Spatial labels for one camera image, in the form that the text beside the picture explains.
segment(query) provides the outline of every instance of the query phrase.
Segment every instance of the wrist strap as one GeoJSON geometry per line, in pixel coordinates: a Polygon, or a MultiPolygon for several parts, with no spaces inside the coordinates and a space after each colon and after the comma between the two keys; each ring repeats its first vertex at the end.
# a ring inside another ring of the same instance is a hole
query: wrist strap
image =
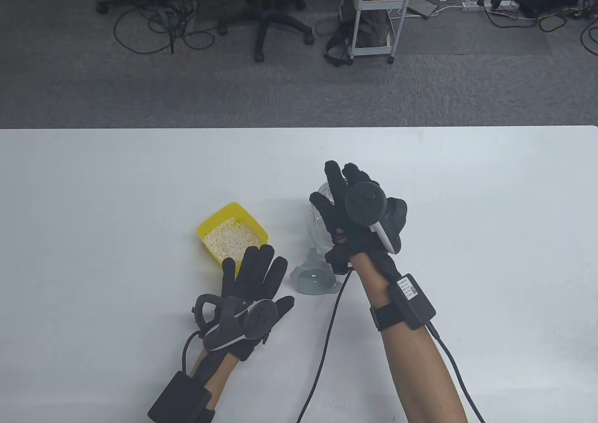
{"type": "Polygon", "coordinates": [[[370,313],[378,331],[384,331],[391,326],[405,321],[401,311],[392,301],[388,305],[378,309],[370,308],[370,313]]]}

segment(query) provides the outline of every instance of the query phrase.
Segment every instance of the office chair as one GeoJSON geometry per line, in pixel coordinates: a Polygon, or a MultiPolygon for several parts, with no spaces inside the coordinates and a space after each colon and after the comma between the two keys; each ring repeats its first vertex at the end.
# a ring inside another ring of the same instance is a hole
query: office chair
{"type": "Polygon", "coordinates": [[[245,2],[247,6],[243,10],[220,17],[217,29],[219,35],[225,36],[228,34],[228,25],[230,24],[247,21],[258,22],[256,49],[254,50],[256,63],[263,62],[263,41],[271,23],[299,30],[303,33],[303,43],[306,45],[314,43],[312,28],[282,11],[291,4],[294,4],[297,10],[303,10],[305,8],[304,0],[245,0],[245,2]]]}

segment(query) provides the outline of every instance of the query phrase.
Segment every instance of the yellow container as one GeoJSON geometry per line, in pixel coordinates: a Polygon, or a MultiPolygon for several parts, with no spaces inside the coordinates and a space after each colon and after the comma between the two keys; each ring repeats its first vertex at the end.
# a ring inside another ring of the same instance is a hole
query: yellow container
{"type": "MultiPolygon", "coordinates": [[[[262,228],[262,226],[250,215],[245,208],[239,205],[236,201],[229,203],[226,207],[220,208],[214,214],[209,216],[201,224],[197,227],[197,235],[199,239],[203,242],[203,245],[206,246],[207,250],[212,254],[212,256],[218,261],[218,264],[222,265],[222,259],[216,256],[216,254],[212,251],[212,249],[206,244],[205,237],[210,233],[210,231],[214,230],[220,224],[226,222],[231,217],[235,218],[238,222],[241,222],[248,226],[258,237],[260,240],[260,245],[268,243],[268,233],[262,228]]],[[[241,267],[241,263],[237,263],[237,271],[239,273],[239,268],[241,267]]]]}

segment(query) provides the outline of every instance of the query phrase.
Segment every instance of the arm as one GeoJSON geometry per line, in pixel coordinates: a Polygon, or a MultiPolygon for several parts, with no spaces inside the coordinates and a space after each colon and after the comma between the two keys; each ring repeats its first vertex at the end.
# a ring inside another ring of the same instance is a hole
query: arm
{"type": "MultiPolygon", "coordinates": [[[[195,375],[201,360],[205,357],[206,354],[207,351],[205,350],[201,352],[199,358],[197,359],[197,362],[195,363],[195,366],[193,367],[190,376],[195,375]]],[[[228,377],[233,372],[233,369],[237,366],[238,363],[239,359],[234,355],[228,353],[222,361],[222,363],[220,364],[220,367],[218,367],[218,370],[216,370],[216,373],[207,381],[205,388],[212,393],[212,398],[206,406],[207,410],[214,410],[216,408],[216,404],[218,403],[220,395],[222,395],[222,391],[224,390],[224,385],[226,384],[228,377]]]]}
{"type": "MultiPolygon", "coordinates": [[[[350,258],[373,308],[391,302],[389,283],[359,253],[350,258]]],[[[413,331],[401,322],[382,331],[384,350],[409,423],[466,423],[467,417],[449,371],[425,327],[413,331]]]]}

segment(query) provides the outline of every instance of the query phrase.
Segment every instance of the hand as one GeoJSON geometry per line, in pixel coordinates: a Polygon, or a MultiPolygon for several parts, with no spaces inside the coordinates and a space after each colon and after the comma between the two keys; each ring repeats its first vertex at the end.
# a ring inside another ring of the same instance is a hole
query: hand
{"type": "MultiPolygon", "coordinates": [[[[239,275],[236,278],[235,261],[232,258],[226,258],[222,262],[222,293],[220,296],[222,300],[219,301],[218,297],[214,295],[211,295],[211,297],[216,298],[216,303],[225,304],[224,307],[229,306],[230,303],[235,306],[235,303],[237,303],[238,306],[244,307],[243,309],[257,301],[271,301],[278,292],[278,287],[280,287],[288,264],[286,259],[282,257],[278,257],[272,262],[273,257],[274,249],[271,245],[263,245],[259,249],[249,247],[245,251],[239,275]]],[[[205,297],[205,295],[201,295],[197,299],[194,313],[196,322],[201,329],[200,337],[203,338],[220,323],[223,307],[217,305],[214,319],[206,322],[201,314],[203,303],[200,305],[200,299],[202,297],[205,297]]],[[[278,313],[275,317],[275,324],[291,310],[294,303],[295,299],[290,295],[279,299],[275,303],[278,313]]],[[[268,335],[269,331],[259,338],[239,340],[239,342],[234,342],[221,350],[225,350],[241,361],[245,361],[260,342],[265,343],[268,335]]]]}
{"type": "MultiPolygon", "coordinates": [[[[335,203],[330,203],[320,193],[312,193],[309,200],[320,212],[326,229],[335,244],[335,247],[326,254],[327,262],[332,265],[333,271],[335,273],[346,273],[349,257],[362,252],[367,253],[376,265],[383,263],[384,271],[389,271],[389,269],[396,271],[396,269],[391,268],[394,263],[387,255],[387,250],[376,233],[372,233],[369,227],[360,226],[353,222],[345,209],[345,197],[352,186],[365,181],[378,183],[370,179],[365,172],[360,171],[353,163],[346,164],[341,173],[338,164],[335,161],[329,161],[326,162],[324,172],[335,203]]],[[[393,197],[389,197],[387,200],[393,201],[395,208],[398,210],[398,231],[401,231],[405,225],[406,204],[404,201],[393,197]]]]}

